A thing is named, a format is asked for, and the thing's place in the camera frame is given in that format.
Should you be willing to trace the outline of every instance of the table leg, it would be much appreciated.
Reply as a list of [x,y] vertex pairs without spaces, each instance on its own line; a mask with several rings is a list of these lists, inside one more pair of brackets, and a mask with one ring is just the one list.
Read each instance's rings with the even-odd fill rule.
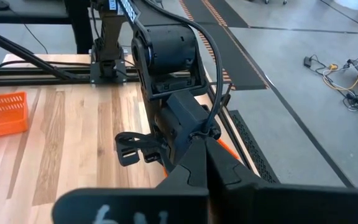
[[65,0],[66,10],[71,20],[78,54],[88,54],[92,48],[93,36],[86,1]]

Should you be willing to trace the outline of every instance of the black floor mat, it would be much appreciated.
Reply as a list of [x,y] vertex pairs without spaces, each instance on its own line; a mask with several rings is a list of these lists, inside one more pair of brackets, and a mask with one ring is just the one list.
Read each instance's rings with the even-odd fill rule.
[[246,145],[247,151],[250,154],[260,177],[270,183],[279,183],[277,176],[273,172],[273,169],[269,165],[264,156],[263,152],[260,150],[256,140],[249,131],[246,123],[241,118],[240,113],[237,110],[229,111],[230,116],[236,126],[237,131],[239,132],[242,141]]
[[236,90],[267,88],[263,72],[228,28],[231,24],[241,27],[247,24],[225,1],[180,0],[180,3],[187,16],[201,24],[215,40],[223,68]]

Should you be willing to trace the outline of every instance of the orange part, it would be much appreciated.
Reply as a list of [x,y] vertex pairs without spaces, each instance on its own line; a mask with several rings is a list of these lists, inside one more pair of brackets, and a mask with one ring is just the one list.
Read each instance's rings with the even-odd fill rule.
[[23,91],[0,95],[0,136],[28,129],[26,98]]
[[218,143],[219,143],[227,152],[229,152],[234,158],[240,159],[240,157],[239,157],[236,153],[234,153],[234,152],[230,149],[230,147],[229,147],[226,143],[224,143],[224,141],[222,141],[222,139],[218,139],[217,141],[218,141]]
[[164,171],[164,176],[165,176],[165,177],[168,177],[168,172],[167,172],[167,170],[165,169],[165,167],[164,167],[163,171]]
[[[229,152],[230,155],[232,155],[235,159],[240,159],[240,157],[239,157],[237,154],[235,154],[235,153],[230,149],[230,147],[229,147],[226,143],[224,143],[224,141],[222,141],[222,139],[218,139],[217,142],[218,142],[227,152]],[[168,172],[167,172],[167,170],[165,169],[165,167],[163,168],[163,172],[164,172],[164,176],[165,176],[165,177],[168,177]]]

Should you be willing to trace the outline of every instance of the orange stripe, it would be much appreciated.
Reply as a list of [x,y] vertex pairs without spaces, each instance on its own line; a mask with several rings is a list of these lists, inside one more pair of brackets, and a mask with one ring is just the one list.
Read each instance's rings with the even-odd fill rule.
[[227,151],[229,152],[235,159],[240,159],[240,157],[234,153],[226,143],[222,141],[222,139],[218,139],[217,142]]
[[165,169],[165,167],[164,167],[164,169],[162,169],[163,171],[164,171],[164,176],[165,177],[168,177],[168,172],[167,172],[167,170]]

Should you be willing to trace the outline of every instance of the yellow cable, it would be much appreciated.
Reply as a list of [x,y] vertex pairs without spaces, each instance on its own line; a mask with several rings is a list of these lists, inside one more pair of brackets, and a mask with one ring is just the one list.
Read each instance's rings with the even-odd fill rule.
[[325,84],[326,84],[327,86],[329,86],[330,88],[334,89],[334,90],[342,90],[342,91],[351,90],[351,89],[353,89],[353,88],[357,85],[357,83],[358,83],[358,78],[357,78],[356,82],[355,82],[352,86],[350,86],[349,88],[337,88],[337,87],[333,86],[332,84],[328,83],[328,82],[326,81],[326,79],[327,79],[327,77],[326,77],[325,75],[323,75],[323,81],[325,82]]

